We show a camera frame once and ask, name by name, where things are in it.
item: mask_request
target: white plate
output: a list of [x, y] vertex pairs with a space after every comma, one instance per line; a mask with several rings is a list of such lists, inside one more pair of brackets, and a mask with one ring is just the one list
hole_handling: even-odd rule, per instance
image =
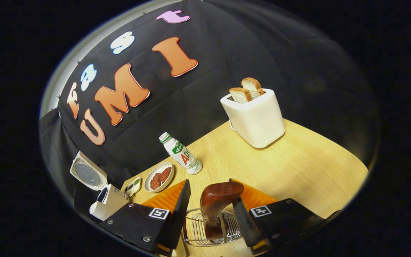
[[[153, 177], [155, 177], [155, 174], [162, 173], [168, 167], [171, 167], [171, 173], [169, 174], [168, 179], [166, 179], [164, 183], [161, 183], [161, 186], [158, 187], [157, 189], [155, 190], [151, 189], [150, 182], [152, 181]], [[152, 193], [160, 192], [161, 190], [165, 189], [168, 186], [168, 184], [171, 182], [173, 177], [174, 177], [174, 167], [172, 166], [172, 163], [163, 162], [160, 165], [156, 166], [152, 171], [150, 171], [148, 176], [145, 178], [144, 189], [147, 192], [152, 192]]]

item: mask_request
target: white toaster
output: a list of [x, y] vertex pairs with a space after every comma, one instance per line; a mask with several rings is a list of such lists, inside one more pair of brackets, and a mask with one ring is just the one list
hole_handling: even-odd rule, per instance
[[263, 95], [245, 104], [233, 101], [231, 94], [220, 99], [231, 128], [254, 148], [264, 148], [285, 133], [274, 91], [265, 88], [263, 91]]

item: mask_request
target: plastic bottle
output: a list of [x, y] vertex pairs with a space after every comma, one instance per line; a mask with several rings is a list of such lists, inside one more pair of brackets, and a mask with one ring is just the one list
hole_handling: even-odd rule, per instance
[[197, 174], [202, 169], [202, 163], [198, 161], [192, 153], [177, 139], [164, 132], [159, 141], [163, 143], [164, 148], [189, 174]]

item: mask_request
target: wire rack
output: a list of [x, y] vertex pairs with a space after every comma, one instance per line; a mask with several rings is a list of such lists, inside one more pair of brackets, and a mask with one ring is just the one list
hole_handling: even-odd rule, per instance
[[242, 237], [233, 213], [222, 210], [218, 218], [222, 226], [223, 237], [217, 240], [208, 240], [204, 232], [201, 210], [197, 208], [187, 211], [182, 228], [185, 242], [194, 247], [212, 247], [227, 244]]

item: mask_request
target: white device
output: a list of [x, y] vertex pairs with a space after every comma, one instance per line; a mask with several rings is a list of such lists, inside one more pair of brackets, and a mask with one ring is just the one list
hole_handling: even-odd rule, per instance
[[101, 190], [96, 202], [90, 206], [90, 214], [105, 221], [128, 203], [129, 197], [109, 184]]
[[274, 91], [262, 88], [263, 95], [241, 104], [231, 94], [220, 99], [231, 129], [254, 148], [264, 148], [285, 133], [282, 112]]
[[107, 186], [107, 174], [81, 151], [72, 161], [69, 172], [83, 185], [95, 191], [102, 190]]

